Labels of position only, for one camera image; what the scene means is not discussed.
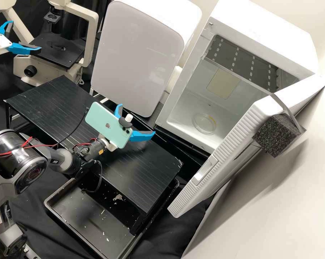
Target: black tray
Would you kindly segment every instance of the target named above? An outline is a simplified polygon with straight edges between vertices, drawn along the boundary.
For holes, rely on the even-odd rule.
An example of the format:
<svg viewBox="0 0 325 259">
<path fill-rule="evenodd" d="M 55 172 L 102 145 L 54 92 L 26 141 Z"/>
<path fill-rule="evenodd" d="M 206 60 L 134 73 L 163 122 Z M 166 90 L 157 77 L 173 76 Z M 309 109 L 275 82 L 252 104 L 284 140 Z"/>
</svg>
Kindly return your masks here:
<svg viewBox="0 0 325 259">
<path fill-rule="evenodd" d="M 126 211 L 122 211 L 123 216 L 122 221 L 120 221 L 113 216 L 113 211 L 110 212 L 111 209 L 107 202 L 115 195 L 115 191 L 110 190 L 106 193 L 100 191 L 99 195 L 92 195 L 91 197 L 83 193 L 80 188 L 84 184 L 88 184 L 88 180 L 87 176 L 82 180 L 70 179 L 50 195 L 45 200 L 44 205 L 104 259 L 126 258 L 179 186 L 179 182 L 175 179 L 161 196 L 159 206 L 148 218 L 144 228 L 133 235 L 130 233 L 130 224 L 133 224 L 132 219 L 137 214 L 134 210 L 135 207 L 130 206 L 125 200 L 118 199 L 118 205 L 127 208 Z"/>
</svg>

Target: mini fridge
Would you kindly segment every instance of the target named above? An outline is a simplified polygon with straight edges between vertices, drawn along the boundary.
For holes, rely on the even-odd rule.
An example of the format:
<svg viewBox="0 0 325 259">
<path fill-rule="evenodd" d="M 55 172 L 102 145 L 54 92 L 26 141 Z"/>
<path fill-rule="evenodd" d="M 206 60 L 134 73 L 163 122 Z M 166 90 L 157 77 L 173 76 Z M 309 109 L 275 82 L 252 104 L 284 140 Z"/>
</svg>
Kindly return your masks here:
<svg viewBox="0 0 325 259">
<path fill-rule="evenodd" d="M 324 86 L 309 33 L 247 0 L 220 0 L 156 124 L 210 154 L 169 210 L 214 194 L 259 148 L 252 136 L 283 109 L 297 114 Z"/>
</svg>

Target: mint green iphone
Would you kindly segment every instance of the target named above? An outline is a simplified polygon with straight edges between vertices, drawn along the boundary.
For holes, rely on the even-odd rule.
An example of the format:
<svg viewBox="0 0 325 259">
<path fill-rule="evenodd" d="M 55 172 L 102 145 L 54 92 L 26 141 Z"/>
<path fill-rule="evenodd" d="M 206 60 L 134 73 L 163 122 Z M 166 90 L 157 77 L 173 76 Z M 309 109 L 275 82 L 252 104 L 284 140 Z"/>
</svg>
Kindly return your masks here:
<svg viewBox="0 0 325 259">
<path fill-rule="evenodd" d="M 118 118 L 97 102 L 92 103 L 85 121 L 120 149 L 125 147 L 133 133 L 131 128 L 123 130 Z"/>
</svg>

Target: microscope arm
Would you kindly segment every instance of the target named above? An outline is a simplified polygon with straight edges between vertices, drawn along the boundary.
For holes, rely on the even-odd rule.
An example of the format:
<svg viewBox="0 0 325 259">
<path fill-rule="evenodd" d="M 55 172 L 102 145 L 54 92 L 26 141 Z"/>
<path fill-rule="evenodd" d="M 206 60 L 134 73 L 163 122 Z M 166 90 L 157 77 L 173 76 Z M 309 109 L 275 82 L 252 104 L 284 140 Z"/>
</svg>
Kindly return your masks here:
<svg viewBox="0 0 325 259">
<path fill-rule="evenodd" d="M 95 36 L 98 27 L 98 14 L 66 0 L 51 0 L 49 1 L 49 4 L 53 5 L 56 9 L 64 10 L 88 21 L 87 41 L 84 49 L 84 56 L 83 59 L 79 61 L 81 66 L 87 67 L 92 61 Z"/>
</svg>

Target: black foam block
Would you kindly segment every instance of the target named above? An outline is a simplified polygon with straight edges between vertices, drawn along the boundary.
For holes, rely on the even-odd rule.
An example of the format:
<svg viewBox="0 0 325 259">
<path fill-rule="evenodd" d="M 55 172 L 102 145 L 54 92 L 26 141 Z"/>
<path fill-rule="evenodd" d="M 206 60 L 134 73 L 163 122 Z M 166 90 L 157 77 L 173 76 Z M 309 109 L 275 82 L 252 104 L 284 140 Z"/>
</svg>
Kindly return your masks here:
<svg viewBox="0 0 325 259">
<path fill-rule="evenodd" d="M 253 136 L 253 139 L 273 157 L 277 157 L 299 135 L 298 128 L 287 114 L 276 114 Z"/>
</svg>

